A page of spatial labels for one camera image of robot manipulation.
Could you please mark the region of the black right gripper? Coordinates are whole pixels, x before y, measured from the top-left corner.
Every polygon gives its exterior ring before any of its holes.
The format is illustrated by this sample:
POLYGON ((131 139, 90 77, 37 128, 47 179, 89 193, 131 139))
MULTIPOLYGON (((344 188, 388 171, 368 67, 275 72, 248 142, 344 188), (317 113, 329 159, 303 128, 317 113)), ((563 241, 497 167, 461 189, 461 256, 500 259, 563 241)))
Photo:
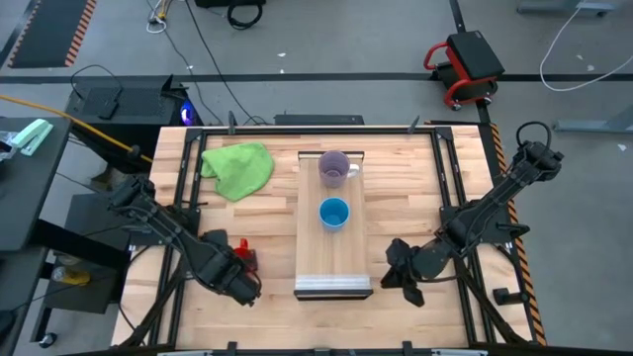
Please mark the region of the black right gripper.
POLYGON ((383 289, 401 289, 405 299, 421 308, 425 301, 417 282, 438 282, 449 261, 449 246, 435 238, 422 246, 410 246, 394 238, 386 250, 389 271, 381 279, 383 289))

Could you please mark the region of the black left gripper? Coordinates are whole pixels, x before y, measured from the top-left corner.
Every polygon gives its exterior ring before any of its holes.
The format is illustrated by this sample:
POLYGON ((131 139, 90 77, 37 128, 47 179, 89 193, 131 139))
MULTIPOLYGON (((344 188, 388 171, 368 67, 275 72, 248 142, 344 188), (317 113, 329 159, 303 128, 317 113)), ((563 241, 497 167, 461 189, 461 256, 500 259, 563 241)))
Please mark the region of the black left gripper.
POLYGON ((228 243, 224 229, 205 232, 196 247, 196 276, 201 284, 220 295, 252 307, 261 296, 261 283, 228 243))

